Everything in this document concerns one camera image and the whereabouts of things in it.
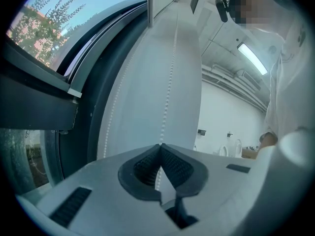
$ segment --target glass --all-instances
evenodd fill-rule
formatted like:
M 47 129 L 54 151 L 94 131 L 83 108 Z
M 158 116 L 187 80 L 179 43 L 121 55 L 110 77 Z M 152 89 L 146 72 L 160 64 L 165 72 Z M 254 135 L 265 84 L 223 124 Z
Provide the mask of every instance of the glass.
M 99 12 L 125 0 L 28 0 L 7 35 L 47 67 L 58 49 Z
M 49 182 L 42 160 L 39 130 L 0 129 L 0 141 L 2 166 L 17 194 Z

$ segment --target ceiling light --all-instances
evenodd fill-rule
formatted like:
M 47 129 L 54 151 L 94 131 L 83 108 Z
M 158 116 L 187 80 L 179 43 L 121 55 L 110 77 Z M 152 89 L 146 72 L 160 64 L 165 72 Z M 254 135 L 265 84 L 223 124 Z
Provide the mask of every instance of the ceiling light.
M 267 73 L 266 68 L 264 65 L 261 63 L 261 61 L 257 58 L 257 56 L 251 51 L 250 48 L 244 43 L 238 46 L 237 48 L 242 54 L 245 55 L 246 58 L 248 58 L 254 66 L 258 69 L 258 71 L 264 75 Z

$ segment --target seam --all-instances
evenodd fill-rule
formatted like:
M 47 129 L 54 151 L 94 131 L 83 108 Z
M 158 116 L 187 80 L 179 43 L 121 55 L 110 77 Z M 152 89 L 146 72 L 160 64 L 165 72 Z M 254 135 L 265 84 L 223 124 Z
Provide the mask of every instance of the seam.
M 172 89 L 173 70 L 174 70 L 175 55 L 176 55 L 177 31 L 178 31 L 178 9 L 177 9 L 176 29 L 175 29 L 174 44 L 173 44 L 173 55 L 172 55 L 171 66 L 169 69 L 168 87 L 167 87 L 167 94 L 166 94 L 166 100 L 165 100 L 165 108 L 164 108 L 164 114 L 163 114 L 159 145 L 162 145 L 164 141 L 164 132 L 165 132 L 165 127 L 166 127 L 168 105 L 169 105 L 169 99 L 170 99 L 170 94 L 171 94 L 171 89 Z M 157 179 L 156 179 L 157 191 L 159 190 L 159 187 L 160 187 L 161 177 L 162 177 L 162 168 L 160 167 L 160 169 L 158 170 Z
M 131 63 L 132 63 L 132 61 L 133 61 L 134 55 L 135 55 L 135 53 L 137 52 L 137 50 L 138 50 L 140 44 L 142 43 L 143 39 L 145 38 L 145 36 L 147 35 L 148 32 L 149 32 L 149 30 L 146 29 L 146 32 L 145 32 L 145 33 L 143 34 L 143 36 L 141 37 L 141 40 L 138 42 L 137 47 L 134 49 L 134 52 L 133 52 L 133 54 L 132 54 L 132 56 L 131 56 L 131 58 L 130 58 L 130 60 L 129 60 L 129 62 L 128 62 L 126 68 L 125 68 L 125 71 L 124 71 L 124 73 L 123 73 L 123 76 L 122 76 L 122 78 L 121 78 L 121 80 L 120 80 L 120 83 L 119 83 L 119 85 L 118 85 L 118 89 L 117 89 L 117 92 L 116 92 L 116 94 L 115 94 L 114 102 L 113 102 L 113 105 L 112 105 L 112 108 L 111 108 L 109 121 L 108 121 L 108 123 L 107 123 L 107 130 L 106 130 L 106 136 L 105 136 L 105 145 L 104 145 L 103 158 L 106 157 L 107 141 L 108 141 L 110 126 L 111 126 L 111 123 L 112 123 L 112 120 L 113 120 L 113 116 L 114 116 L 114 113 L 115 113 L 116 102 L 117 102 L 117 99 L 118 99 L 118 96 L 119 96 L 119 93 L 120 93 L 120 89 L 121 89 L 122 84 L 123 84 L 123 82 L 124 82 L 124 78 L 125 78 L 125 76 L 126 76 L 126 73 L 127 73 L 128 69 L 129 69 L 129 67 L 130 67 L 130 65 L 131 65 Z

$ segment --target person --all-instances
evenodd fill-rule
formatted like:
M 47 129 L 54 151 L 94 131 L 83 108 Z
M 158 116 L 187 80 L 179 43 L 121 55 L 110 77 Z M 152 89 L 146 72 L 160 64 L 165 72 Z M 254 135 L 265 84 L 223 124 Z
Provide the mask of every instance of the person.
M 289 0 L 217 2 L 223 21 L 227 17 L 222 14 L 222 4 L 235 23 L 276 34 L 283 40 L 281 54 L 270 71 L 270 102 L 258 151 L 299 128 L 313 129 L 314 36 L 299 8 Z

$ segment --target black slot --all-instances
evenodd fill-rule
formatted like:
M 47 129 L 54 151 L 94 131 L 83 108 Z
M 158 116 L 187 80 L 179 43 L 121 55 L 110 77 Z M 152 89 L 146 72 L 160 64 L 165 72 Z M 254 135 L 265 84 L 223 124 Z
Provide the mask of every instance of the black slot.
M 77 214 L 91 190 L 79 187 L 55 210 L 50 218 L 63 227 L 68 227 Z
M 230 170 L 234 170 L 234 171 L 239 171 L 239 172 L 243 172 L 243 173 L 248 173 L 250 172 L 250 168 L 249 167 L 245 167 L 245 166 L 241 166 L 241 165 L 236 165 L 236 164 L 229 164 L 227 166 L 228 169 Z
M 198 219 L 196 219 L 194 216 L 187 214 L 182 199 L 178 197 L 176 198 L 175 206 L 167 209 L 165 213 L 180 229 L 184 229 L 198 222 Z

